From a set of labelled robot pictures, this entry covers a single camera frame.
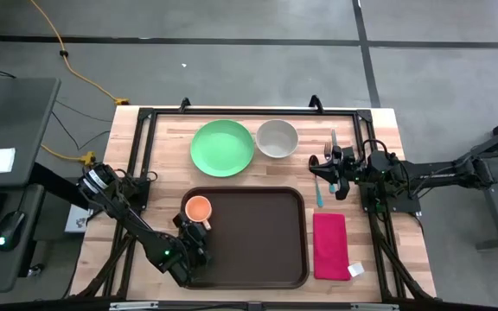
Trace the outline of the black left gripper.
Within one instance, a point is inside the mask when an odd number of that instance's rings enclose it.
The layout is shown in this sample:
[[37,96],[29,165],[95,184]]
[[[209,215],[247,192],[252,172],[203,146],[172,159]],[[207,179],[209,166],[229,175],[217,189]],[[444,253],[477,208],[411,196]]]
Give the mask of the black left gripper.
[[173,223],[179,230],[180,240],[188,252],[190,267],[196,270],[206,266],[211,260],[206,242],[208,227],[203,222],[185,222],[183,213],[178,213],[173,218]]

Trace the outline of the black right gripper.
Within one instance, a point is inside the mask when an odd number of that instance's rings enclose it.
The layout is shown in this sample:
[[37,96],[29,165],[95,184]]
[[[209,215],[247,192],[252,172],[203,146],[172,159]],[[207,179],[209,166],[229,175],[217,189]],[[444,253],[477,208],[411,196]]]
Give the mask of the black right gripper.
[[317,158],[310,158],[310,171],[329,184],[337,184],[335,192],[337,200],[345,200],[350,190],[349,182],[356,181],[363,176],[364,164],[358,160],[352,147],[332,147],[332,159],[320,163]]

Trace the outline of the orange mug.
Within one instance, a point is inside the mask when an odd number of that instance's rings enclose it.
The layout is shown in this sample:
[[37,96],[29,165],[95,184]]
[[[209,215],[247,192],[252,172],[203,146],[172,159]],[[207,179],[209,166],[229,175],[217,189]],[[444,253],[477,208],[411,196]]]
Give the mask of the orange mug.
[[191,221],[201,223],[208,231],[211,229],[209,219],[213,208],[206,197],[197,195],[189,198],[184,211]]

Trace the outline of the blue-handled fork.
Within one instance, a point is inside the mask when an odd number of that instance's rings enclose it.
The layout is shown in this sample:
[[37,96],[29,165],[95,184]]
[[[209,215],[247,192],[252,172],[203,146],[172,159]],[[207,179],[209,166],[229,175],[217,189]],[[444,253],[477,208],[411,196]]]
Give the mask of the blue-handled fork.
[[[332,150],[331,142],[326,142],[324,145],[323,156],[327,162],[332,158],[331,150]],[[329,184],[329,192],[331,194],[335,193],[335,184]]]

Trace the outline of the grey bowl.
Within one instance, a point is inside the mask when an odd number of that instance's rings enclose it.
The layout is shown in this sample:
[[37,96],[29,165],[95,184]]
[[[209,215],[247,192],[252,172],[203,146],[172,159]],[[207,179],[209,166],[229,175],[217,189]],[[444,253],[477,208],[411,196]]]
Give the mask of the grey bowl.
[[272,119],[261,124],[255,142],[259,150],[271,158],[285,158],[295,152],[299,135],[296,128],[281,119]]

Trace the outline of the red cloth napkin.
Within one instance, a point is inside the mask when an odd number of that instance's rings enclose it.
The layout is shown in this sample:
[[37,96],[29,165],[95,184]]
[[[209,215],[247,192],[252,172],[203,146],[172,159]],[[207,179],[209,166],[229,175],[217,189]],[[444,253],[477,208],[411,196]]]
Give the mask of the red cloth napkin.
[[330,281],[351,281],[365,272],[361,263],[349,263],[348,235],[343,214],[313,215],[314,277]]

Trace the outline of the green plate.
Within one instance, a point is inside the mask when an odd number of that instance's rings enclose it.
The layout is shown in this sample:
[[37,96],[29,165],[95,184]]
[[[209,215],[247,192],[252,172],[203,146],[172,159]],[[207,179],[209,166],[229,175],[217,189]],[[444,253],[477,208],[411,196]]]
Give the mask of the green plate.
[[230,119],[217,119],[196,131],[191,144],[193,164],[204,174],[225,178],[243,171],[254,156],[251,132]]

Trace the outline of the black computer mouse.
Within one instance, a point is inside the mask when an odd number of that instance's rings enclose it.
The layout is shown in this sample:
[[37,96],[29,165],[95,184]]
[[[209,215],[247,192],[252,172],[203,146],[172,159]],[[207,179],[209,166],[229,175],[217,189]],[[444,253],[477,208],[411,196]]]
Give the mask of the black computer mouse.
[[26,214],[21,211],[14,211],[3,216],[0,222],[0,251],[12,251],[17,247],[25,219]]

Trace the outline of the grey computer desk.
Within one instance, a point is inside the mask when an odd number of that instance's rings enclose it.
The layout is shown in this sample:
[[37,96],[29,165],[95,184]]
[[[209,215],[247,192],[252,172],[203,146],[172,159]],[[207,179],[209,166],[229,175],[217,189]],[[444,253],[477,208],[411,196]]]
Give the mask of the grey computer desk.
[[27,274],[35,222],[45,199],[29,179],[61,82],[56,79],[0,79],[0,149],[13,149],[12,169],[0,173],[0,222],[8,213],[24,214],[15,249],[0,251],[0,293]]

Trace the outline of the blue-handled spoon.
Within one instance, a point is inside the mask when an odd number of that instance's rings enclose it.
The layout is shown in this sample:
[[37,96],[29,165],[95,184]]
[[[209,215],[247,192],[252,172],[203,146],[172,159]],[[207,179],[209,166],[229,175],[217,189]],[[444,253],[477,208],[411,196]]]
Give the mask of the blue-handled spoon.
[[[309,158],[309,168],[312,166],[318,165],[319,161],[318,158],[313,155]],[[316,204],[319,208],[322,208],[324,206],[323,203],[323,198],[322,198],[322,193],[319,187],[318,179],[316,175],[313,175],[314,183],[315,183],[315,192],[316,192]]]

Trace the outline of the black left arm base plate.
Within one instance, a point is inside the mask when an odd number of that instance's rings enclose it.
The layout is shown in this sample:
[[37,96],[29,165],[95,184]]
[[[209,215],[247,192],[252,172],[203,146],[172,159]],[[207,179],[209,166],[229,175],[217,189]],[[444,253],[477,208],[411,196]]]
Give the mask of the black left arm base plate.
[[151,180],[125,175],[120,178],[120,193],[128,200],[131,208],[137,213],[142,212],[149,198]]

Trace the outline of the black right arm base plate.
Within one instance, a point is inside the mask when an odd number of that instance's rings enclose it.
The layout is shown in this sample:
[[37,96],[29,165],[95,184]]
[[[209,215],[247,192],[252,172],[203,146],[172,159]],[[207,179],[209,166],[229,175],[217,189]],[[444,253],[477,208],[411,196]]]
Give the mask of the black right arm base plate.
[[399,196],[380,196],[372,188],[361,187],[361,204],[367,213],[419,213],[421,206],[418,200],[411,200],[406,194]]

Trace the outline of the black frame beam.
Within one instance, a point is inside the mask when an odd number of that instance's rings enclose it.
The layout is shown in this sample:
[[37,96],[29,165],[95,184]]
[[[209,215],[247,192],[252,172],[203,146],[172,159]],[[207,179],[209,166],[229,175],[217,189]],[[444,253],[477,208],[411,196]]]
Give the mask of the black frame beam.
[[[109,311],[112,302],[127,301],[116,296],[78,297],[0,303],[0,311]],[[351,311],[352,303],[399,305],[400,311],[498,311],[498,307],[469,305],[439,300],[392,299],[386,302],[281,302],[281,301],[158,301],[151,311]]]

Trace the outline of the black metal table frame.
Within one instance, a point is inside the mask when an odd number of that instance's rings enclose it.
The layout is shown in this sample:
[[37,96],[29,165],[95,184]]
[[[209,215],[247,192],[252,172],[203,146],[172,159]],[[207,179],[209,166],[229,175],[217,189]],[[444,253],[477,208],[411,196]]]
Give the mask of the black metal table frame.
[[[178,213],[183,195],[202,186],[287,186],[295,188],[311,218],[318,210],[316,195],[324,194],[324,211],[346,218],[348,254],[351,263],[361,263],[363,274],[349,280],[326,281],[309,277],[297,289],[264,290],[190,290],[176,285],[172,277],[160,273],[146,259],[141,247],[124,255],[130,268],[119,264],[106,291],[118,294],[120,283],[132,300],[157,301],[295,301],[295,302],[378,302],[381,299],[374,248],[367,215],[361,207],[357,187],[339,201],[328,194],[323,181],[315,181],[307,163],[311,155],[320,155],[324,144],[336,137],[342,146],[355,143],[354,125],[373,128],[374,136],[389,150],[402,155],[403,147],[394,111],[387,108],[327,108],[318,112],[310,107],[211,107],[190,106],[180,111],[174,106],[156,108],[155,135],[151,151],[145,150],[149,121],[140,106],[120,106],[112,122],[104,162],[114,168],[127,168],[130,162],[147,160],[157,179],[151,185],[144,219],[158,231],[175,231],[172,219]],[[190,142],[202,125],[215,119],[232,119],[248,130],[256,131],[265,121],[284,119],[299,134],[296,152],[284,159],[272,159],[256,152],[251,164],[230,178],[203,174],[192,163]]]

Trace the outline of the silver beam bracket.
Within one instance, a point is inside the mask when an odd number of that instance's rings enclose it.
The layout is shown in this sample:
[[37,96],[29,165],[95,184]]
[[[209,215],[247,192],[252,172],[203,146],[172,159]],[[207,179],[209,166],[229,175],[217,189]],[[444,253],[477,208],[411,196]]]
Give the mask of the silver beam bracket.
[[109,311],[151,311],[158,309],[158,301],[117,301],[112,302],[109,306]]
[[352,303],[351,311],[400,311],[399,305],[384,303]]

